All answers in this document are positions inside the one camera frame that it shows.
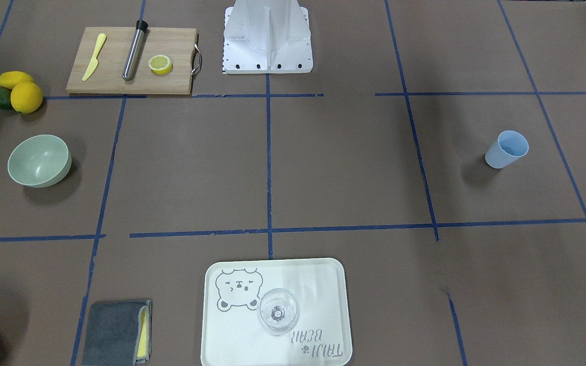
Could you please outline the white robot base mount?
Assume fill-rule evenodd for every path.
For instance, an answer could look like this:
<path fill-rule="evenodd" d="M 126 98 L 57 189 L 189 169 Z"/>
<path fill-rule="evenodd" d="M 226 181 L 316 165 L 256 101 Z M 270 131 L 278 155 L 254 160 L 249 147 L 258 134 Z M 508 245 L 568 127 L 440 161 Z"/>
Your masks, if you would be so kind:
<path fill-rule="evenodd" d="M 236 1 L 224 21 L 223 73 L 312 72 L 309 12 L 298 1 Z"/>

